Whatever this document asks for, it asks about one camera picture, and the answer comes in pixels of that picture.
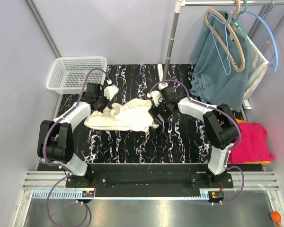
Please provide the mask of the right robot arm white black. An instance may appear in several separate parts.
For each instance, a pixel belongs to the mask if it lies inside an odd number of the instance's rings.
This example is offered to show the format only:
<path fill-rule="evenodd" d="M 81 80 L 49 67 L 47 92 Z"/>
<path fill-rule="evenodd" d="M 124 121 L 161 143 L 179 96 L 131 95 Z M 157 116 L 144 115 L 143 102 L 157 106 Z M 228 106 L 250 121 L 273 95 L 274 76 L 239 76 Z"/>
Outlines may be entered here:
<path fill-rule="evenodd" d="M 227 174 L 227 163 L 232 147 L 240 137 L 240 129 L 228 105 L 208 105 L 165 87 L 151 91 L 147 97 L 152 101 L 149 110 L 156 124 L 163 124 L 174 112 L 192 116 L 204 122 L 205 133 L 212 146 L 211 157 L 199 183 L 217 187 Z"/>

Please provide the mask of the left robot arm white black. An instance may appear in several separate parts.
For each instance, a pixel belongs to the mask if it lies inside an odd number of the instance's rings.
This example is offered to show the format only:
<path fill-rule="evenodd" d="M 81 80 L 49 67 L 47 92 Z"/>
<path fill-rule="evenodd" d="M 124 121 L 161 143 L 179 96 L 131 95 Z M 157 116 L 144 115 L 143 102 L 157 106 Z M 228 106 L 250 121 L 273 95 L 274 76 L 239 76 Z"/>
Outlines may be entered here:
<path fill-rule="evenodd" d="M 92 170 L 74 152 L 73 130 L 94 111 L 104 111 L 118 91 L 116 85 L 88 83 L 68 111 L 54 120 L 41 122 L 37 155 L 48 165 L 68 171 L 80 186 L 90 186 Z"/>

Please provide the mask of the cream white t shirt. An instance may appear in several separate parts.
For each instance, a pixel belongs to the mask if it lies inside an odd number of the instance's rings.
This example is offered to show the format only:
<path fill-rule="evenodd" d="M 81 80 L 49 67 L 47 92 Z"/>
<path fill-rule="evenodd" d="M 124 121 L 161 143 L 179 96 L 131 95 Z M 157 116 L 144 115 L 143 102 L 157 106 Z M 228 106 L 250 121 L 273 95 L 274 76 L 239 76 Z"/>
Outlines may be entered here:
<path fill-rule="evenodd" d="M 149 114 L 151 100 L 132 99 L 124 105 L 113 103 L 112 108 L 106 107 L 103 112 L 94 111 L 88 116 L 84 125 L 97 131 L 141 131 L 158 128 Z"/>

